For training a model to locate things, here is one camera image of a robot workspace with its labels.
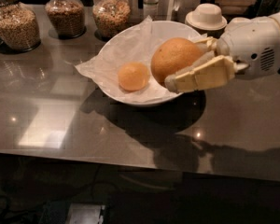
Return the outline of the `white gripper with vent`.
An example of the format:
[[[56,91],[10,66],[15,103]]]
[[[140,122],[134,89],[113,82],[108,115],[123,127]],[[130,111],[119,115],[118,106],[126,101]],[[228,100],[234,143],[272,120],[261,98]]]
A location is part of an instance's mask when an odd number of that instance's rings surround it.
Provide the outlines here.
[[[203,52],[217,50],[219,56],[168,76],[164,81],[168,91],[193,92],[224,86],[235,77],[235,62],[247,65],[239,75],[243,79],[275,74],[280,69],[280,15],[233,19],[218,41],[208,36],[195,44]]]

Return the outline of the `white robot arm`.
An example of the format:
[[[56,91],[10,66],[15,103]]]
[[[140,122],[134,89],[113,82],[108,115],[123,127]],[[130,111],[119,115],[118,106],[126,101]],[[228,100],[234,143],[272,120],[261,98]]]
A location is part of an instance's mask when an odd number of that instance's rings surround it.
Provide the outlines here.
[[[192,92],[226,85],[231,79],[266,77],[280,69],[280,12],[252,20],[233,20],[220,38],[198,41],[206,49],[194,65],[168,76],[171,92]]]

